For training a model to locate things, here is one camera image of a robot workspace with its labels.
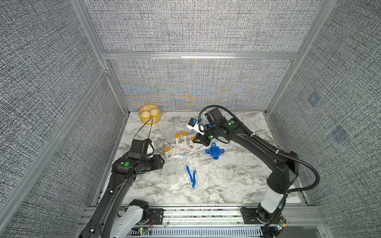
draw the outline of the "white bottle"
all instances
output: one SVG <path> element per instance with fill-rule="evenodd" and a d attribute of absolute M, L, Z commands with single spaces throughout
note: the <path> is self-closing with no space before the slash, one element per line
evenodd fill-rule
<path fill-rule="evenodd" d="M 181 144 L 181 137 L 179 132 L 177 132 L 174 135 L 174 142 L 176 143 L 176 146 L 179 146 Z"/>
<path fill-rule="evenodd" d="M 165 147 L 165 149 L 164 149 L 164 154 L 165 154 L 165 157 L 167 158 L 167 160 L 169 159 L 169 158 L 171 158 L 171 147 Z"/>
<path fill-rule="evenodd" d="M 190 142 L 189 142 L 189 146 L 188 146 L 188 149 L 189 150 L 194 150 L 196 148 L 196 143 L 193 142 L 193 140 L 195 139 L 195 137 L 191 137 L 190 138 Z"/>
<path fill-rule="evenodd" d="M 182 131 L 180 135 L 181 135 L 181 143 L 187 145 L 187 133 L 185 131 Z"/>

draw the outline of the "yellow bamboo steamer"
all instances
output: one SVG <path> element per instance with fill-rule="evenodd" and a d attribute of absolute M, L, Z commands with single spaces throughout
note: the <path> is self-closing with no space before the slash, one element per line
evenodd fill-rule
<path fill-rule="evenodd" d="M 152 111 L 153 109 L 157 109 L 158 112 L 157 112 L 157 114 L 155 116 L 152 117 L 150 111 Z M 149 115 L 145 113 L 144 116 L 146 116 L 146 117 L 144 117 L 142 115 L 143 111 L 147 111 L 149 113 Z M 162 115 L 160 113 L 160 108 L 157 105 L 155 105 L 155 104 L 148 104 L 148 105 L 145 105 L 142 108 L 140 108 L 139 116 L 140 116 L 140 121 L 143 122 L 143 123 L 146 123 L 149 119 L 152 118 L 152 120 L 150 120 L 147 123 L 148 125 L 155 124 L 158 121 L 160 121 L 160 119 L 162 118 Z"/>

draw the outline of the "textured wall panel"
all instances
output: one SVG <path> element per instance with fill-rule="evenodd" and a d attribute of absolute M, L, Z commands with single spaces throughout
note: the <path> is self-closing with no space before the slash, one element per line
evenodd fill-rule
<path fill-rule="evenodd" d="M 265 110 L 289 60 L 110 60 L 130 110 L 200 110 L 210 104 Z"/>
<path fill-rule="evenodd" d="M 74 237 L 91 206 L 124 114 L 105 79 L 2 238 Z"/>
<path fill-rule="evenodd" d="M 100 66 L 70 1 L 0 3 L 0 206 Z"/>
<path fill-rule="evenodd" d="M 323 0 L 84 0 L 104 51 L 296 52 Z"/>
<path fill-rule="evenodd" d="M 380 237 L 381 5 L 340 0 L 270 118 L 336 238 Z M 301 167 L 303 185 L 313 175 Z"/>

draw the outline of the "plastic measuring cup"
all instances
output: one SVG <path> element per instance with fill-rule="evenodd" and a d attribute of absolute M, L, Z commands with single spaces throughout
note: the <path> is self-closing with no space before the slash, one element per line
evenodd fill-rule
<path fill-rule="evenodd" d="M 173 161 L 166 161 L 164 163 L 162 173 L 169 184 L 179 182 L 179 167 Z"/>
<path fill-rule="evenodd" d="M 160 130 L 166 142 L 171 142 L 174 139 L 174 129 L 169 121 L 160 122 Z"/>

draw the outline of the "white marble surface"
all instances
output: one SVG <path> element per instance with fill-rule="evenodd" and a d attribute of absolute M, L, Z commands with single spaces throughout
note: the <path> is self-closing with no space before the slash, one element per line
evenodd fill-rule
<path fill-rule="evenodd" d="M 235 112 L 235 114 L 258 136 L 272 144 L 275 143 L 262 112 Z M 226 113 L 223 115 L 227 119 L 231 118 Z M 191 117 L 197 116 L 198 112 L 164 112 L 161 121 L 170 121 L 176 132 L 187 132 L 189 141 L 190 136 L 194 136 L 196 132 L 191 132 L 186 125 Z M 174 141 L 167 143 L 163 140 L 159 123 L 152 126 L 150 135 L 150 139 L 155 143 L 155 153 L 160 153 L 165 159 L 164 148 L 170 146 L 174 150 L 173 155 L 188 154 L 185 159 L 171 159 L 179 168 L 179 182 L 168 184 L 161 170 L 138 175 L 122 204 L 128 204 L 133 199 L 145 200 L 150 204 L 258 203 L 261 201 L 266 192 L 266 179 L 271 170 L 258 157 L 235 142 L 224 144 L 214 141 L 220 148 L 225 149 L 225 153 L 219 160 L 214 160 L 207 155 L 204 149 L 190 152 L 182 147 L 175 148 Z M 142 125 L 139 114 L 132 112 L 114 161 L 129 150 L 133 136 Z M 145 126 L 136 139 L 146 139 L 149 127 Z M 197 170 L 198 184 L 194 190 L 185 172 L 187 165 L 191 171 Z M 301 200 L 297 193 L 291 193 L 287 203 L 301 203 Z"/>

